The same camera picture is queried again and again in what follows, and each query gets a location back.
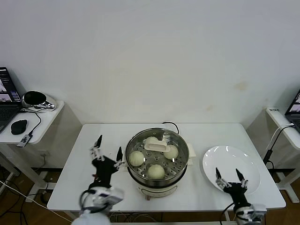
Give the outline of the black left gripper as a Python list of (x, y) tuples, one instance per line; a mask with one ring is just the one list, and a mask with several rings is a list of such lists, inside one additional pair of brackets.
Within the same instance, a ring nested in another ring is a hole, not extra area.
[(105, 187), (110, 188), (111, 176), (117, 169), (123, 165), (123, 152), (121, 146), (117, 152), (116, 161), (103, 156), (101, 153), (101, 142), (102, 135), (97, 139), (94, 145), (90, 148), (90, 157), (92, 160), (92, 165), (96, 168), (96, 173), (94, 176), (94, 181), (91, 183), (90, 187)]

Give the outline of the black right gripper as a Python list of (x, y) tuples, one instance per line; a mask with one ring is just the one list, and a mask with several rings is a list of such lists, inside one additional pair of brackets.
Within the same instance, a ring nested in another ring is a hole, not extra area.
[(248, 180), (246, 180), (243, 174), (236, 168), (236, 173), (240, 183), (227, 182), (222, 178), (218, 168), (216, 167), (216, 183), (225, 193), (228, 193), (233, 201), (234, 206), (248, 206), (245, 192), (248, 189)]

